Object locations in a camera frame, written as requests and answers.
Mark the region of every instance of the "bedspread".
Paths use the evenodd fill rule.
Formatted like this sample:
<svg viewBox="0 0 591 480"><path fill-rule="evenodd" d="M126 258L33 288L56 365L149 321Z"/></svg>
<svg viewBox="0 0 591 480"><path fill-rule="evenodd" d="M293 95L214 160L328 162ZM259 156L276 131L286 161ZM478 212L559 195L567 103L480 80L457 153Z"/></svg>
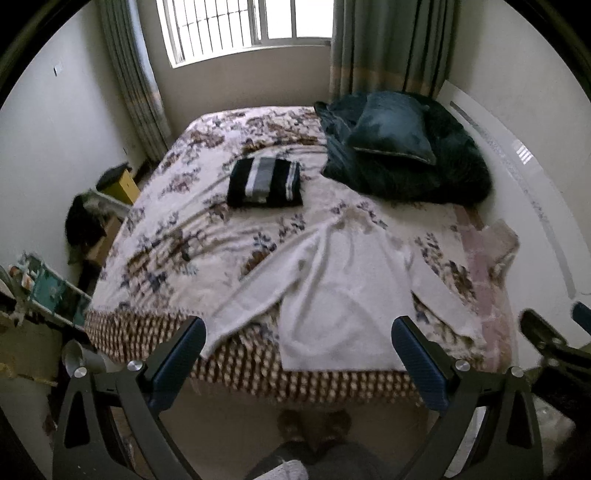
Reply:
<svg viewBox="0 0 591 480"><path fill-rule="evenodd" d="M245 154L300 162L304 205L228 208L229 174ZM194 121L164 157L115 239L86 316L91 341L115 361L146 358L189 316L207 317L288 238L350 206L417 244L448 288L469 308L483 312L477 292L486 279L475 284L469 271L478 270L478 256L470 252L477 248L467 241L475 230L464 208L395 205L366 197L324 178L320 172L325 162L325 137L312 108L244 109ZM510 361L505 329L488 329L485 350L457 336L418 299L414 303L421 331L453 357L477 368L500 368ZM490 304L485 308L489 327L498 317L491 309L496 311ZM192 376L278 401L418 401L404 372L283 371L277 317L276 305L207 361L199 359Z"/></svg>

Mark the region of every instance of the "gray curtain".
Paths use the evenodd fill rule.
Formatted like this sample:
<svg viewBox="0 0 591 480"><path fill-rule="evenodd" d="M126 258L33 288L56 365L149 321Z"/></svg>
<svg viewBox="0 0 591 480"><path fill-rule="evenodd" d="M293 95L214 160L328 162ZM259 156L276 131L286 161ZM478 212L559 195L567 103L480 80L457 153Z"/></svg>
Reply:
<svg viewBox="0 0 591 480"><path fill-rule="evenodd" d="M330 96L404 90L435 96L457 0L335 0Z"/></svg>
<svg viewBox="0 0 591 480"><path fill-rule="evenodd" d="M136 0L99 0L103 30L123 97L150 162L172 144L160 91L148 58Z"/></svg>

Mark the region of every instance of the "dark teal pillow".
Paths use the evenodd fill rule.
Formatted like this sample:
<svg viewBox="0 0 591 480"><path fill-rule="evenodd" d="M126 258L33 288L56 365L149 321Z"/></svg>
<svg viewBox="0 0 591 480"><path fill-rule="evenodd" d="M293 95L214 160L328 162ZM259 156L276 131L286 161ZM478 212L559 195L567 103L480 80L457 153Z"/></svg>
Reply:
<svg viewBox="0 0 591 480"><path fill-rule="evenodd" d="M425 131L423 106L398 92L368 95L347 145L356 151L412 158L428 165L437 162Z"/></svg>

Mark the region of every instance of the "person's foot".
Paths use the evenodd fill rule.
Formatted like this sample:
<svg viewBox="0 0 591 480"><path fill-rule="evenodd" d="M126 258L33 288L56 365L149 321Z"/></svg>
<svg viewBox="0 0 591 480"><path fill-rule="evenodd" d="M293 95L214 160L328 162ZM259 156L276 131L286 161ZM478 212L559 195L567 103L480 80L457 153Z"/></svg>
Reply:
<svg viewBox="0 0 591 480"><path fill-rule="evenodd" d="M279 434L284 442L305 442L300 414L294 410L284 410L277 418Z"/></svg>
<svg viewBox="0 0 591 480"><path fill-rule="evenodd" d="M321 443L337 440L344 442L351 429L351 416L346 410L339 410L330 413L326 419L325 434Z"/></svg>

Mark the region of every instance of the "white knit sleeve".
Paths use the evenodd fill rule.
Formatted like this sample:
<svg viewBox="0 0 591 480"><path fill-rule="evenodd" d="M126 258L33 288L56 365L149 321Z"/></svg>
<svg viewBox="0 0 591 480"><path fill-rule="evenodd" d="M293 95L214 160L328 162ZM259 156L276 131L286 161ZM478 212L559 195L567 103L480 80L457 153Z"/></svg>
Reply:
<svg viewBox="0 0 591 480"><path fill-rule="evenodd" d="M452 293L416 249L403 247L414 294L458 335L484 342L480 319Z"/></svg>
<svg viewBox="0 0 591 480"><path fill-rule="evenodd" d="M201 356L207 358L218 343L244 327L278 302L299 279L313 258L318 230L301 233L264 259L206 319L206 342Z"/></svg>

